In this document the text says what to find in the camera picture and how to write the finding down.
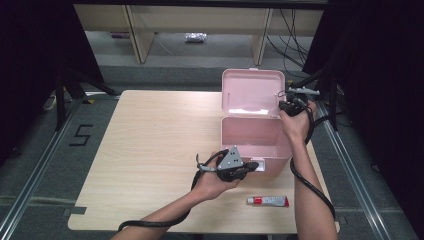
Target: person's left hand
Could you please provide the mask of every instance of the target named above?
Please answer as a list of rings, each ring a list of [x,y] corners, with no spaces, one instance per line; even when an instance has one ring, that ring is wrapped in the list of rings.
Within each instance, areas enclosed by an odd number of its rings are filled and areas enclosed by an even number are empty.
[[[216,168],[217,160],[218,157],[214,158],[208,164],[208,166]],[[212,200],[217,198],[219,195],[221,195],[221,193],[225,192],[226,190],[237,187],[239,183],[239,179],[236,179],[232,182],[224,182],[219,179],[218,175],[215,172],[204,172],[200,176],[192,192],[199,194],[199,197],[202,199],[202,201]]]

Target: toothpaste tube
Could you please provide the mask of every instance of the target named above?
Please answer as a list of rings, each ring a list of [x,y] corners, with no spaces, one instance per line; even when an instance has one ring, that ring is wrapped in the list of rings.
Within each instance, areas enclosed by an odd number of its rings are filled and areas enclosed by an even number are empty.
[[[257,206],[289,207],[289,200],[286,196],[249,197],[246,203]]]

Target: metal rail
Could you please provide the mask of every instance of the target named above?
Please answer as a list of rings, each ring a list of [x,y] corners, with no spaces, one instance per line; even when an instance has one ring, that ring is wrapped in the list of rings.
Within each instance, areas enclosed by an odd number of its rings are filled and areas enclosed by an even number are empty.
[[[318,113],[321,116],[328,115],[327,109],[322,103],[317,102],[317,105]],[[374,201],[359,176],[352,159],[350,158],[339,133],[333,130],[333,127],[328,121],[325,121],[324,125],[376,239],[392,239],[383,218],[381,217]]]
[[[31,173],[31,176],[28,178],[25,186],[22,191],[16,198],[12,207],[9,209],[6,217],[1,222],[0,226],[0,236],[2,240],[8,240],[12,236],[15,228],[17,227],[21,217],[23,216],[26,207],[31,201],[31,197],[34,194],[37,186],[40,184],[44,173],[47,171],[47,168],[50,165],[50,162],[53,158],[54,153],[56,152],[63,136],[65,135],[69,123],[72,120],[75,112],[81,106],[82,100],[74,100],[71,103],[69,109],[69,116],[62,125],[62,127],[53,134],[52,139],[50,140],[46,150],[44,150],[43,155],[35,166],[34,170]]]

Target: gray carpet floor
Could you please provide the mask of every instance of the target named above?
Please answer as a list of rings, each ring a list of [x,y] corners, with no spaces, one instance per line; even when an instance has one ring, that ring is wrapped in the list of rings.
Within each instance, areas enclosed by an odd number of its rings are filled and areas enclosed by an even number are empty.
[[[106,84],[118,91],[127,89],[220,91],[221,75],[224,70],[101,67]],[[295,82],[301,79],[287,73],[286,77]],[[98,91],[89,85],[83,87],[86,91]],[[78,106],[12,239],[108,239],[114,234],[108,231],[72,231],[68,229],[67,221],[68,211],[78,198],[117,102],[116,99],[96,99],[92,104]],[[75,103],[67,103],[67,107],[69,108],[71,104]],[[54,133],[55,117],[54,109],[40,115],[19,146],[22,154],[9,158],[0,169],[1,216],[10,209],[13,199],[24,187],[48,145]],[[338,116],[337,121],[344,145],[393,239],[417,239],[383,177],[371,169],[372,159],[354,126],[345,115]],[[72,146],[83,142],[83,139],[75,137],[81,124],[90,125],[80,132],[90,135],[90,138],[84,146]],[[340,222],[339,238],[376,239],[324,125],[316,127],[312,143]],[[284,238],[285,236],[273,236],[273,239]]]

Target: wooden table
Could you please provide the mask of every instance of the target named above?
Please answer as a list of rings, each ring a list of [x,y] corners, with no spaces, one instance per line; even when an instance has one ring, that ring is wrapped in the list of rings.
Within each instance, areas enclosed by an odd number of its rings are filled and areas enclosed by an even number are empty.
[[[190,191],[197,171],[220,150],[220,92],[125,91],[98,149],[76,207],[73,230],[117,230]],[[308,151],[328,196],[311,144]],[[172,232],[295,233],[294,176],[288,164],[277,177],[248,174],[236,189],[192,209]],[[289,208],[252,207],[247,197],[286,195]]]

